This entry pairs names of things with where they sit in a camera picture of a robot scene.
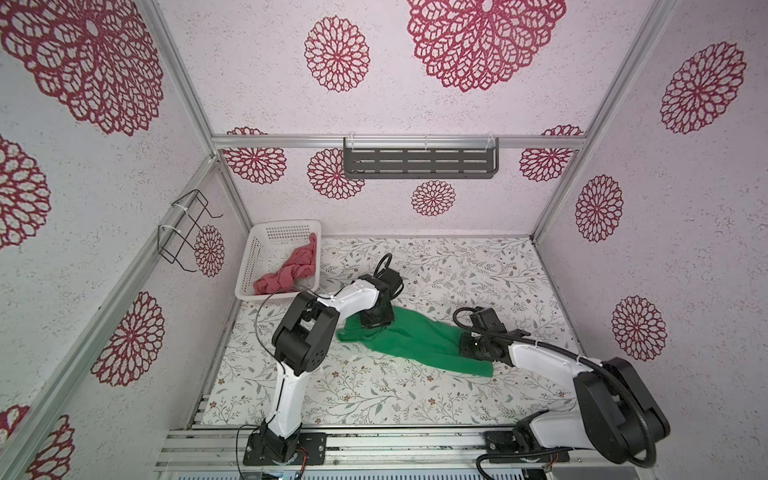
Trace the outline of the pink tank top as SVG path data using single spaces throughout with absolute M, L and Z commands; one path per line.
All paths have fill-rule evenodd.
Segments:
M 253 283 L 257 295 L 290 292 L 299 280 L 312 277 L 317 267 L 318 239 L 315 233 L 306 245 L 293 250 L 289 258 L 273 273 L 263 275 Z

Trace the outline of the green tank top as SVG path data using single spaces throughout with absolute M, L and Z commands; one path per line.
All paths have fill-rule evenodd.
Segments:
M 423 365 L 453 373 L 491 378 L 491 362 L 462 357 L 460 339 L 462 330 L 425 315 L 394 308 L 394 321 L 387 326 L 365 328 L 360 314 L 345 320 L 336 332 L 340 342 L 359 343 L 377 353 L 413 360 Z

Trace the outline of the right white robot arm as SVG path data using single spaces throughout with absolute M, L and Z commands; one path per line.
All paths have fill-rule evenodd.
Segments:
M 572 411 L 545 409 L 508 431 L 487 433 L 487 452 L 479 463 L 553 464 L 588 450 L 614 464 L 656 464 L 657 444 L 669 436 L 670 424 L 630 362 L 591 359 L 534 340 L 524 330 L 509 331 L 491 308 L 461 307 L 452 320 L 463 331 L 461 356 L 532 372 L 564 388 L 577 403 Z

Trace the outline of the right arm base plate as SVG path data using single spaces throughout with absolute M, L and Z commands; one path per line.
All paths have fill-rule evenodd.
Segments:
M 533 437 L 518 428 L 490 430 L 483 433 L 486 456 L 490 463 L 567 463 L 570 450 L 543 447 Z

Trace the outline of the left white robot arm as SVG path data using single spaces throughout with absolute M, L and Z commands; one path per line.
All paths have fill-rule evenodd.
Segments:
M 268 431 L 287 439 L 299 430 L 311 373 L 327 356 L 339 324 L 357 317 L 365 329 L 391 325 L 392 301 L 402 290 L 401 275 L 387 267 L 333 295 L 297 294 L 272 337 L 279 368 L 276 398 L 266 415 Z

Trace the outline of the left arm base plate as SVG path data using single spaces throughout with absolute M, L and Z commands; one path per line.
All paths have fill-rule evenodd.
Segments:
M 316 466 L 323 465 L 328 435 L 299 429 L 287 438 L 272 432 L 266 425 L 253 431 L 246 444 L 242 464 L 245 466 Z

